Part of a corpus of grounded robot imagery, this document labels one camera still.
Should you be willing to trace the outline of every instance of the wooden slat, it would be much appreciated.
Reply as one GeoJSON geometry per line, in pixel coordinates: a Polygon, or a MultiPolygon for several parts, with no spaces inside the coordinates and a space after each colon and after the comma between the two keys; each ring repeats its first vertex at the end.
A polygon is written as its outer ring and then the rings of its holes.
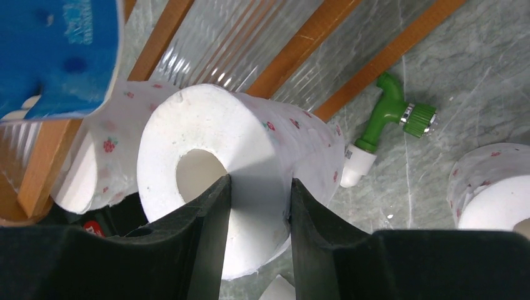
{"type": "MultiPolygon", "coordinates": [[[[124,0],[129,19],[136,0],[124,0]]],[[[45,121],[22,179],[17,201],[27,216],[38,216],[51,204],[49,194],[83,120],[45,121]]]]}
{"type": "Polygon", "coordinates": [[[193,2],[169,0],[129,75],[130,81],[145,81],[151,77],[193,2]]]}
{"type": "Polygon", "coordinates": [[[129,20],[131,13],[133,13],[134,6],[136,5],[136,0],[123,0],[123,14],[125,18],[125,23],[129,20]]]}
{"type": "Polygon", "coordinates": [[[271,98],[360,2],[324,0],[246,92],[271,98]]]}
{"type": "Polygon", "coordinates": [[[393,66],[419,41],[438,27],[466,0],[437,0],[419,18],[410,24],[398,37],[367,63],[345,85],[333,94],[314,114],[327,122],[353,97],[357,96],[385,70],[393,66]]]}
{"type": "Polygon", "coordinates": [[[0,191],[2,191],[0,205],[0,227],[28,226],[35,224],[51,208],[53,201],[47,201],[42,213],[38,216],[30,217],[26,215],[22,207],[17,202],[17,194],[4,174],[0,173],[0,191]]]}

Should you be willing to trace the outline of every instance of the blue packaging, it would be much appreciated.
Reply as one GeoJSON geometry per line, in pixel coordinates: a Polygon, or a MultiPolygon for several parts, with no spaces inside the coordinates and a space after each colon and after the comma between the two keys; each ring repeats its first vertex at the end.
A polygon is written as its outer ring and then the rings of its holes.
{"type": "Polygon", "coordinates": [[[0,122],[83,118],[110,96],[121,0],[0,1],[0,122]]]}

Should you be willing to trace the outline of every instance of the toilet paper roll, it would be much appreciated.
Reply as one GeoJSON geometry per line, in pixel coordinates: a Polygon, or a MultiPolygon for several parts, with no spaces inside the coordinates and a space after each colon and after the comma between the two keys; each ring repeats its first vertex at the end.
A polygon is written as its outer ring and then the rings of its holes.
{"type": "Polygon", "coordinates": [[[178,89],[170,84],[117,80],[100,111],[85,118],[55,183],[52,197],[67,211],[84,214],[119,203],[138,191],[136,161],[151,113],[178,89]]]}
{"type": "Polygon", "coordinates": [[[296,300],[296,293],[294,287],[278,275],[261,294],[259,300],[296,300]]]}
{"type": "Polygon", "coordinates": [[[453,167],[447,200],[459,229],[512,231],[530,218],[530,147],[475,149],[453,167]]]}
{"type": "Polygon", "coordinates": [[[222,278],[233,279],[287,248],[293,176],[328,205],[343,166],[339,126],[290,104],[203,84],[183,89],[155,110],[142,135],[137,180],[153,222],[219,176],[231,175],[222,278]]]}

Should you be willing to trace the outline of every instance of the green faucet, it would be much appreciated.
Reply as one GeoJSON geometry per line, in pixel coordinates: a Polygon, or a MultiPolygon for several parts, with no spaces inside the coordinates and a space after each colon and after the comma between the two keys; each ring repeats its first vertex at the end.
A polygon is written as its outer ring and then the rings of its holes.
{"type": "Polygon", "coordinates": [[[372,111],[362,136],[346,148],[346,160],[341,186],[349,188],[370,171],[376,160],[379,136],[387,123],[403,125],[403,131],[420,138],[431,129],[436,119],[436,108],[422,103],[405,102],[401,83],[384,72],[377,80],[382,96],[372,111]]]}
{"type": "Polygon", "coordinates": [[[403,131],[417,138],[428,132],[436,118],[436,108],[422,103],[405,102],[401,83],[392,75],[384,72],[377,80],[382,96],[372,111],[368,126],[355,146],[370,153],[378,149],[378,141],[387,123],[403,125],[403,131]]]}

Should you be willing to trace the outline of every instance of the green tap handle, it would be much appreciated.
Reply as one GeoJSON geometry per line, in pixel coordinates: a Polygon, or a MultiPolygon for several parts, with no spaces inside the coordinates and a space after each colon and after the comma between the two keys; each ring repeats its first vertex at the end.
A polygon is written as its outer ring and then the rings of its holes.
{"type": "Polygon", "coordinates": [[[436,108],[421,103],[412,106],[405,102],[401,83],[387,72],[382,73],[377,79],[377,87],[382,89],[382,96],[372,111],[364,133],[355,141],[355,146],[369,153],[375,153],[378,149],[379,136],[385,125],[390,122],[399,124],[409,107],[412,107],[412,111],[403,130],[417,138],[421,137],[434,121],[436,108]]]}

